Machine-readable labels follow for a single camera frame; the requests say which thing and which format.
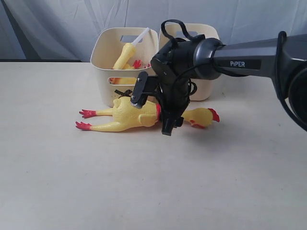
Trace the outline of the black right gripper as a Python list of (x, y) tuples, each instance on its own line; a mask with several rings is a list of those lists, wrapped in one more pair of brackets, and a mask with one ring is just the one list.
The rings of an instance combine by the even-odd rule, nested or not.
[(159, 79), (162, 134), (171, 136), (173, 128), (181, 127), (182, 114), (189, 104), (189, 80), (184, 76), (190, 65), (192, 42), (177, 39), (177, 44), (168, 41), (154, 55), (151, 66)]

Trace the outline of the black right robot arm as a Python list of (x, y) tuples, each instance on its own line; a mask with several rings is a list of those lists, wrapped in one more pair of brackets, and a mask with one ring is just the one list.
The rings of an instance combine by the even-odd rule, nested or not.
[(170, 37), (153, 57), (151, 65), (159, 78), (158, 100), (162, 108), (162, 133), (171, 135), (181, 126), (189, 104), (191, 80), (214, 80), (258, 76), (272, 80), (278, 100), (292, 120), (307, 127), (307, 37), (288, 36), (225, 45), (203, 35)]

